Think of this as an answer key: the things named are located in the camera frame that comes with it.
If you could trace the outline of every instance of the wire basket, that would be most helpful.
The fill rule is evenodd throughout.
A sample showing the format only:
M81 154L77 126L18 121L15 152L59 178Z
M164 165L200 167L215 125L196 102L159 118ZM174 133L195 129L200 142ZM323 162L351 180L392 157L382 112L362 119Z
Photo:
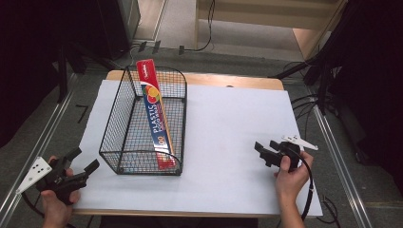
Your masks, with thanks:
M117 174L179 176L183 168L187 82L181 72L156 67L174 155L154 150L137 68L128 66L122 76L106 125L100 155ZM175 165L161 169L158 156Z

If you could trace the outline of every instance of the hand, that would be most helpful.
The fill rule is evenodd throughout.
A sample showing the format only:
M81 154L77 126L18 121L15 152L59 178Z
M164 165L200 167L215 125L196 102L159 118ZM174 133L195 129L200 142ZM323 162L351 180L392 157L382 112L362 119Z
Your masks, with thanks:
M67 169L66 175L68 177L73 176L73 170ZM45 211L44 228L64 228L68 224L71 213L73 211L72 205L65 205L59 199L56 194L51 190L41 192L42 204ZM70 194L69 200L72 203L76 203L80 199L80 192L74 191Z
M305 151L301 151L300 156L306 160L310 167L312 166L314 157ZM296 170L288 172L290 163L291 160L288 156L282 157L279 172L275 173L275 177L277 177L276 192L279 200L295 202L299 191L309 179L309 173L304 163Z

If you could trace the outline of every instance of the person's left hand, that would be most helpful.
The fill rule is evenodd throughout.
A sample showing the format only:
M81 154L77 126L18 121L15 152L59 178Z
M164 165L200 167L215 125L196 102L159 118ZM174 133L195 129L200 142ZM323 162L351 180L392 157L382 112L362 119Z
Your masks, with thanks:
M66 175L68 177L73 176L73 170L67 169ZM72 205L65 205L59 199L56 194L51 190L45 190L41 192L42 204L45 212L44 228L64 228L68 224L71 213L73 211ZM74 191L70 194L69 200L72 203L76 203L80 199L80 192Z

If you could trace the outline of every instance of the metal strip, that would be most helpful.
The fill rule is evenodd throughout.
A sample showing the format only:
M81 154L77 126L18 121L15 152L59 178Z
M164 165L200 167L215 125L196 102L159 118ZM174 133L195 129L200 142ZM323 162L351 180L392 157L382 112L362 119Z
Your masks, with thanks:
M312 91L309 87L308 93L312 94ZM362 228L373 227L365 209L365 205L361 200L358 191L356 190L352 176L350 175L346 163L343 160L343 156L341 155L340 150L337 146L336 139L332 133L332 129L329 126L326 117L321 114L317 106L315 106L315 115L317 116L317 122L329 147L330 154L332 156L333 162L335 163L336 171L338 173L338 176L340 177L341 183L343 184L346 196L353 209L353 213L355 214L355 219L358 226Z
M29 157L24 164L20 174L18 175L15 183L9 190L1 208L0 208L0 227L7 227L12 214L16 206L18 205L19 200L21 199L21 194L15 194L20 182L24 178L25 174L28 172L29 167L34 163L37 157L42 157L46 148L48 147L48 143L53 136L54 131L56 130L60 120L63 118L63 115L67 109L67 106L71 100L73 95L73 91L75 86L77 85L78 76L76 74L72 74L68 80L69 92L65 99L58 105L56 105L53 110L52 115L49 118L47 125L42 131L38 141L33 147L32 151L29 154Z

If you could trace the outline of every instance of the forearm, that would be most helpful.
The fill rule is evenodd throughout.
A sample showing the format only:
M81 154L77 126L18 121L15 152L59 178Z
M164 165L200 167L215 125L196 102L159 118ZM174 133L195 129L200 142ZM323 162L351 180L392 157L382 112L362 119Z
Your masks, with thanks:
M281 223L283 228L305 227L295 201L288 199L279 199L278 205L280 209Z

